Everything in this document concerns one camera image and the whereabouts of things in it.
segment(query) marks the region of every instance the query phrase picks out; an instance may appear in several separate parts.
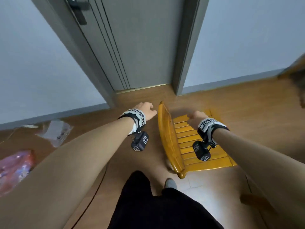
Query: hand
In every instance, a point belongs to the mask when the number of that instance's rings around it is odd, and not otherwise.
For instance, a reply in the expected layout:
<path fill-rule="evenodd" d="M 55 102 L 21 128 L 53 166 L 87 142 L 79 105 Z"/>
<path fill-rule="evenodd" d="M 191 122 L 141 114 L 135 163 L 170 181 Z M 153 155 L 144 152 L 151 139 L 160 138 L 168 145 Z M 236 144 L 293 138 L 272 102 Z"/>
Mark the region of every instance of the hand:
<path fill-rule="evenodd" d="M 194 111 L 193 113 L 189 113 L 188 117 L 188 124 L 192 126 L 195 130 L 198 129 L 198 125 L 203 119 L 209 118 L 204 112 L 200 111 Z"/>
<path fill-rule="evenodd" d="M 153 104 L 150 102 L 145 102 L 145 103 L 141 102 L 141 103 L 137 104 L 134 108 L 139 109 L 144 113 L 144 115 L 146 117 L 146 121 L 150 120 L 155 115 L 157 115 L 156 110 L 151 110 L 151 108 L 153 108 Z"/>

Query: chair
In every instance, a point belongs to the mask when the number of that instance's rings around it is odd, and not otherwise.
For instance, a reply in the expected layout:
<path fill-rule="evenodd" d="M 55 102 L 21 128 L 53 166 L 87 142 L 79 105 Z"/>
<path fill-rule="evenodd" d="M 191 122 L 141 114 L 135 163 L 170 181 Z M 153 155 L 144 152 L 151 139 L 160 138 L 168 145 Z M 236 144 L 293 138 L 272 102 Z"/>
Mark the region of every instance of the chair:
<path fill-rule="evenodd" d="M 179 178 L 185 178 L 187 172 L 217 169 L 237 165 L 234 160 L 218 145 L 211 149 L 211 158 L 203 162 L 196 157 L 192 144 L 201 140 L 197 131 L 188 125 L 187 115 L 172 119 L 163 101 L 158 109 L 159 132 L 165 153 Z M 213 110 L 204 111 L 209 117 L 221 121 Z"/>

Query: clear plastic bag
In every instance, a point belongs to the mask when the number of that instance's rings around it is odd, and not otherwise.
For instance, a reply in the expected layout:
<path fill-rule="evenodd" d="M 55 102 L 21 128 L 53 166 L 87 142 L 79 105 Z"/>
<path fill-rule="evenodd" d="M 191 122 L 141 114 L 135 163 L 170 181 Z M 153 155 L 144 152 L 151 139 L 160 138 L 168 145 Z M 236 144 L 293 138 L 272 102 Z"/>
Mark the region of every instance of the clear plastic bag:
<path fill-rule="evenodd" d="M 61 146 L 72 129 L 73 126 L 70 126 L 66 122 L 54 120 L 51 121 L 49 126 L 43 125 L 43 131 L 36 135 L 47 139 L 56 148 Z"/>
<path fill-rule="evenodd" d="M 30 150 L 19 151 L 0 160 L 0 197 L 21 182 L 34 166 L 34 154 Z"/>

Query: gray door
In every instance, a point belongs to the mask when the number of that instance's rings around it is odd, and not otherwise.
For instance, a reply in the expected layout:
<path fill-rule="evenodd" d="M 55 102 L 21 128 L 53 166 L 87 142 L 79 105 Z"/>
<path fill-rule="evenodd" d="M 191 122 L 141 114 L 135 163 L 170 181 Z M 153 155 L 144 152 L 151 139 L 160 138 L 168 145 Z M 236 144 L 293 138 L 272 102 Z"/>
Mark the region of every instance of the gray door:
<path fill-rule="evenodd" d="M 89 2 L 80 25 L 114 90 L 172 81 L 184 0 Z"/>

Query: shoe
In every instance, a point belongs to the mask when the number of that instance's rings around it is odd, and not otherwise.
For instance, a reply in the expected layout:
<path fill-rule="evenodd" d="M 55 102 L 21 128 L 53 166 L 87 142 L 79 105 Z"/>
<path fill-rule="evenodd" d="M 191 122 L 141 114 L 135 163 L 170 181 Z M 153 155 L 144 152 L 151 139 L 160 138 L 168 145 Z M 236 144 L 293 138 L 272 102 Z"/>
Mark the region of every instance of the shoe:
<path fill-rule="evenodd" d="M 178 189 L 177 184 L 171 178 L 166 179 L 164 188 L 174 188 L 175 190 Z"/>

